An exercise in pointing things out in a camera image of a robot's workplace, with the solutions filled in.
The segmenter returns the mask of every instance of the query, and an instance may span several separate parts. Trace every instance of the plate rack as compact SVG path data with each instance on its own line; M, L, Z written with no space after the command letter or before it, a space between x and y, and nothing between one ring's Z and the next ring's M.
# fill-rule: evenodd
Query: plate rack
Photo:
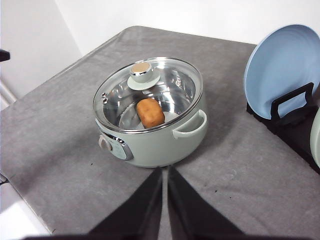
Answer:
M316 164L310 149L311 128L318 111L318 106L312 97L313 87L314 84L310 82L275 99L271 104L271 119L265 119L257 115L248 103L246 111L282 139L320 175L320 168ZM280 117L279 105L303 93L305 93L306 104Z

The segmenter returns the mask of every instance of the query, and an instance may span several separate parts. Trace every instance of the plate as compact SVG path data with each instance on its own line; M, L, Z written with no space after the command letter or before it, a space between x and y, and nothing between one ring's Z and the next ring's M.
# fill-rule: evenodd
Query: plate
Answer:
M310 149L315 163L320 168L320 108L315 115L311 128Z
M320 82L320 39L309 27L289 25L268 35L253 50L244 72L248 104L260 117L271 119L272 102L312 82L314 93ZM279 108L283 117L306 104L302 93Z

